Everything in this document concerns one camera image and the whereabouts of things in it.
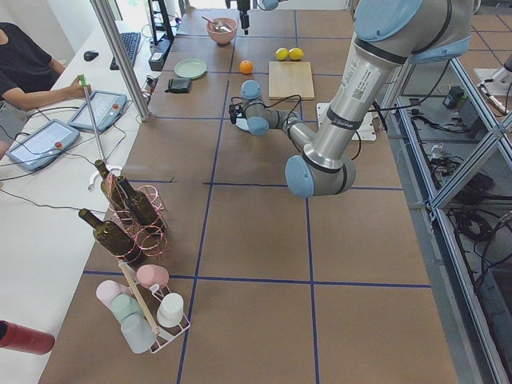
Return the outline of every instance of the wooden cutting board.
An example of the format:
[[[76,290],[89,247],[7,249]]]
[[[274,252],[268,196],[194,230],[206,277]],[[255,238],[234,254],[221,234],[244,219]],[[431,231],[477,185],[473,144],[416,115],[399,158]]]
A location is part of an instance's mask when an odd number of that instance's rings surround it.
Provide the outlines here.
[[[269,98],[300,94],[302,100],[314,100],[310,62],[269,62]]]

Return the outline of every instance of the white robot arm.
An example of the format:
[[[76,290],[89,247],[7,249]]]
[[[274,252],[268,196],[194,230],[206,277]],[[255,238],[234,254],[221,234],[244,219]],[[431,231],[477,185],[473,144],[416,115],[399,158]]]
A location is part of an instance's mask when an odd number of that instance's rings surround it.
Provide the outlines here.
[[[413,64],[445,61],[467,51],[473,0],[361,0],[342,84],[317,133],[294,114],[266,108],[259,84],[242,85],[242,112],[252,134],[279,129],[301,154],[286,164],[286,182],[297,196],[340,194],[355,180],[344,155],[355,131],[390,72],[407,59]],[[264,1],[277,7],[278,0]],[[233,121],[234,106],[230,106]]]

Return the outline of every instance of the keyboard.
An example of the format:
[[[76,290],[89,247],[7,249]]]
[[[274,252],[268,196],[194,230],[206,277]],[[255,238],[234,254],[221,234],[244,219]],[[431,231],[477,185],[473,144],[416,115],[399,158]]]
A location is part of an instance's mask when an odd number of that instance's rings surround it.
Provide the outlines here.
[[[123,32],[120,34],[120,36],[121,41],[125,46],[126,53],[128,54],[128,59],[130,60],[131,66],[134,66],[138,52],[138,43],[141,41],[141,34],[140,32]],[[115,58],[112,58],[110,69],[119,69],[118,64],[115,62]]]

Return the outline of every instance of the wine bottle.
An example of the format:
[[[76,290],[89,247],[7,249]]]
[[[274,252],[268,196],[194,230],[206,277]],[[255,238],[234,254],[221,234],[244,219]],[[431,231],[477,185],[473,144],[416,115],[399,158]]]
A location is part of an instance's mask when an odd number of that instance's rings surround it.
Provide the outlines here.
[[[108,178],[110,171],[106,167],[106,164],[103,160],[96,160],[94,162],[94,166],[98,170],[99,175],[102,177],[102,192],[109,201],[111,208],[116,212],[124,226],[130,226],[133,222],[133,219],[130,213],[126,212],[125,198],[122,194],[121,188],[118,186],[116,177],[112,178],[112,185],[110,186],[109,196],[109,194],[106,192],[106,178]]]
[[[146,231],[155,233],[166,230],[165,224],[160,219],[157,211],[154,209],[146,194],[140,190],[135,190],[124,176],[118,177],[118,184],[126,195],[125,206],[134,214],[141,226],[148,226]]]
[[[85,208],[78,212],[78,216],[94,228],[94,238],[117,259],[126,261],[131,266],[137,266],[146,259],[146,254],[115,222],[102,221]]]

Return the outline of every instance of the wooden stick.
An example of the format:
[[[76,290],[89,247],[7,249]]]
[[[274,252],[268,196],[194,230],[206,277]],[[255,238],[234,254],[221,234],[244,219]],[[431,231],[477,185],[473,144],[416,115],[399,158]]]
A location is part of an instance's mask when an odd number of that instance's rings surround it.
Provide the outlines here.
[[[134,293],[134,296],[137,299],[138,304],[141,306],[142,312],[144,313],[144,316],[146,317],[146,320],[150,324],[151,329],[153,330],[153,333],[154,334],[159,334],[160,333],[160,328],[158,327],[158,324],[154,320],[153,315],[150,312],[150,309],[146,305],[146,302],[142,298],[141,293],[138,291],[137,284],[132,279],[132,277],[130,275],[130,272],[126,268],[126,264],[124,262],[120,262],[119,263],[119,268],[121,268],[122,274],[125,275],[125,279],[128,282],[128,285],[130,286],[131,291]]]

